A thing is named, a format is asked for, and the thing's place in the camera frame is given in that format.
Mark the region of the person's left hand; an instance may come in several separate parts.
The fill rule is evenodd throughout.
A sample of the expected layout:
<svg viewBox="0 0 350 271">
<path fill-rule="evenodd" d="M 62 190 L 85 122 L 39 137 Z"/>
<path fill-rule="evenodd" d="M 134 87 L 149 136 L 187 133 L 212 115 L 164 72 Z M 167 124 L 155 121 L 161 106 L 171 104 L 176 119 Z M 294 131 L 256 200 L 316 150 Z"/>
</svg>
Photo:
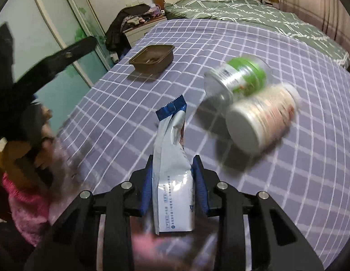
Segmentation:
<svg viewBox="0 0 350 271">
<path fill-rule="evenodd" d="M 50 126 L 52 111 L 34 102 L 17 116 L 2 153 L 5 172 L 19 190 L 45 193 L 54 181 L 50 169 L 56 140 Z"/>
</svg>

